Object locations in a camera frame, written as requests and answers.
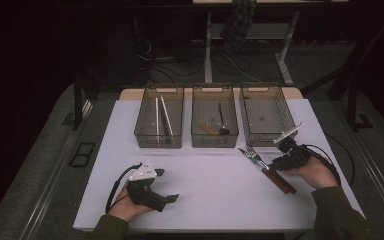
hand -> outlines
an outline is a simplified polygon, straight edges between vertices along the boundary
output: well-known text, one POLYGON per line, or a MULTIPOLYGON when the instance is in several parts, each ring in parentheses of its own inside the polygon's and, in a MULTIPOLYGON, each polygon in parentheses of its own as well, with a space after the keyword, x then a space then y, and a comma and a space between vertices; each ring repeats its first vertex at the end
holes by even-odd
POLYGON ((150 212, 153 209, 144 205, 136 205, 133 203, 133 201, 129 198, 126 189, 128 182, 129 180, 126 181, 123 189, 121 189, 115 201, 121 200, 111 207, 110 211, 108 211, 108 215, 123 219, 126 222, 131 222, 138 215, 150 212))
POLYGON ((302 177, 316 189, 338 186, 332 172, 314 156, 311 156, 304 166, 285 171, 285 173, 302 177))

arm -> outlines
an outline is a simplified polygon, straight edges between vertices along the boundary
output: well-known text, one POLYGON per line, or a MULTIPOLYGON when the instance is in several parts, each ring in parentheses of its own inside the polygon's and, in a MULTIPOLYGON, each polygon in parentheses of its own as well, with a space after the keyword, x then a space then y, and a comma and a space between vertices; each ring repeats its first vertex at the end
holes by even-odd
POLYGON ((134 204, 127 194, 126 186, 127 182, 108 214, 101 216, 95 229, 87 234, 86 240, 123 240, 129 222, 142 213, 152 211, 144 205, 134 204))
POLYGON ((286 173, 302 177, 317 190, 312 193, 317 205, 314 233, 316 240, 369 239, 366 219, 355 211, 333 174, 317 158, 286 173))

dark floor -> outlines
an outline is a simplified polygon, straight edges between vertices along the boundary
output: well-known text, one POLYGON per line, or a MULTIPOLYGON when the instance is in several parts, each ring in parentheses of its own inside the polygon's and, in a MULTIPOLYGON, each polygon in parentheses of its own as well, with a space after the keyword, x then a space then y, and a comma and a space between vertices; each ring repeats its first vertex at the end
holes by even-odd
MULTIPOLYGON (((345 62, 353 47, 352 43, 292 45, 286 63, 294 81, 293 86, 303 88, 332 72, 345 62)), ((196 48, 196 58, 188 64, 160 53, 155 66, 158 70, 149 72, 150 81, 185 84, 204 82, 204 49, 199 42, 196 48)), ((213 82, 282 82, 274 59, 274 53, 280 48, 279 43, 260 41, 247 46, 243 54, 229 59, 221 54, 217 46, 213 47, 213 82), (248 76, 240 73, 232 61, 248 76)), ((352 163, 355 164, 352 189, 370 223, 372 238, 383 240, 384 119, 370 100, 359 93, 357 112, 365 114, 373 128, 352 131, 345 121, 347 99, 343 97, 340 101, 330 101, 326 96, 330 86, 331 83, 325 84, 304 97, 310 100, 348 181, 352 176, 352 163)), ((60 97, 48 123, 0 204, 0 239, 84 238, 85 233, 74 230, 72 225, 118 96, 117 92, 100 92, 97 100, 85 105, 84 121, 76 131, 72 130, 72 125, 64 125, 67 116, 73 114, 72 86, 60 97), (91 161, 86 168, 69 167, 68 162, 81 142, 96 143, 91 161)), ((300 233, 285 233, 284 238, 295 239, 299 235, 300 233)), ((276 237, 262 238, 260 234, 228 237, 217 234, 199 235, 199 239, 281 239, 276 237)), ((130 238, 172 239, 173 236, 150 234, 130 238)), ((312 233, 306 233, 300 239, 313 239, 312 233)))

spoon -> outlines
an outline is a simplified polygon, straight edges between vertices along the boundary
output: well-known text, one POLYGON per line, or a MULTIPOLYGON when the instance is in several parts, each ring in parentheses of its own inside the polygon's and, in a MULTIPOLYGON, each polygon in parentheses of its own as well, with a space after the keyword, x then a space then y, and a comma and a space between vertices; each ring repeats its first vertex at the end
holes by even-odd
POLYGON ((227 135, 230 133, 229 129, 226 127, 226 125, 224 124, 224 120, 223 120, 223 113, 221 112, 221 102, 219 102, 219 113, 220 113, 220 119, 221 119, 221 128, 219 130, 219 133, 221 135, 227 135))

transparent plastic bin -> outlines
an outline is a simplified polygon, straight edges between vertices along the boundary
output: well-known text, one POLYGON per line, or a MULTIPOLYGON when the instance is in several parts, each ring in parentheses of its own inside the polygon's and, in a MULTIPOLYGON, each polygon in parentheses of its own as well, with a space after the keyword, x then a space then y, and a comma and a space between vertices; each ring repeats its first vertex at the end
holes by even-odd
POLYGON ((277 147, 274 139, 295 127, 280 83, 242 83, 239 102, 249 146, 277 147))
POLYGON ((238 133, 232 85, 195 84, 192 92, 192 147, 234 148, 238 133), (220 130, 223 122, 225 129, 220 130))
POLYGON ((141 148, 181 148, 183 84, 145 88, 134 134, 141 148))

